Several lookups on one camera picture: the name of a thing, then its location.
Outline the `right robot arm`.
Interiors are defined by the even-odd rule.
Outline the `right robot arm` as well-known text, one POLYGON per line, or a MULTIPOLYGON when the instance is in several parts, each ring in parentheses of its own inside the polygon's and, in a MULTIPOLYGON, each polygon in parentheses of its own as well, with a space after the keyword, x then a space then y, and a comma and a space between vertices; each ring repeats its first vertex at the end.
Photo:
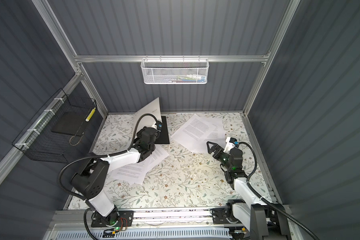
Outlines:
POLYGON ((220 162, 226 182, 237 194, 239 200, 229 200, 225 207, 210 210, 214 224, 242 224, 249 233, 249 240, 290 240, 292 238, 287 217, 280 213, 283 206, 272 207, 251 184, 251 177, 243 170, 243 151, 241 145, 249 149, 251 146, 239 142, 235 138, 227 138, 223 148, 217 143, 207 142, 208 153, 220 162))

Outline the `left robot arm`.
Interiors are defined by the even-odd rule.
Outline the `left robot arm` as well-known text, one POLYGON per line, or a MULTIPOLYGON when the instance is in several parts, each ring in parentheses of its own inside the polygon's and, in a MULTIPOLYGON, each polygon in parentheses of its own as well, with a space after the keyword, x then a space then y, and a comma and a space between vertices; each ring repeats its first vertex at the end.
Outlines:
POLYGON ((161 128, 161 122, 156 127, 143 127, 138 131, 130 149, 84 160, 79 172, 72 177, 71 185, 83 195, 85 203, 105 222, 104 225, 114 227, 124 223, 118 208, 105 192, 109 174, 127 165, 143 162, 152 155, 161 128))

